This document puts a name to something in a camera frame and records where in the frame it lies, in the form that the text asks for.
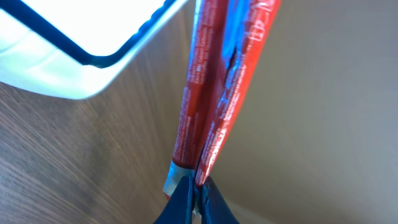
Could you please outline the red toothpaste box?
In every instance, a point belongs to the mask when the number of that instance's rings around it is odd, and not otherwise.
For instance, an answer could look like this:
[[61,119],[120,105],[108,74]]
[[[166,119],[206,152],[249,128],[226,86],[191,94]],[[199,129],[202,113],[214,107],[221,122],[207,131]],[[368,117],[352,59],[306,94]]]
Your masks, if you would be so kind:
[[202,188],[241,109],[280,0],[197,1],[172,162],[163,188],[183,176]]

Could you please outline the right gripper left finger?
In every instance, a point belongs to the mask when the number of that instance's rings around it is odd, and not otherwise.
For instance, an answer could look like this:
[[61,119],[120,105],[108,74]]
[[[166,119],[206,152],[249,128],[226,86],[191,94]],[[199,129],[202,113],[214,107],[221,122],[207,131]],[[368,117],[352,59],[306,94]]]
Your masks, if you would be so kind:
[[193,177],[180,179],[170,200],[154,224],[192,224]]

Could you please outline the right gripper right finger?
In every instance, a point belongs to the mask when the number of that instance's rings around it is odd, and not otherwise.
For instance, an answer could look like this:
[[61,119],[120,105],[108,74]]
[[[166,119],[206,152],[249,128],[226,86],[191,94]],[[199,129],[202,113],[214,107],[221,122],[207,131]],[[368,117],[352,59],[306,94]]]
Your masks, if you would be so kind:
[[201,189],[200,213],[202,224],[240,224],[211,177]]

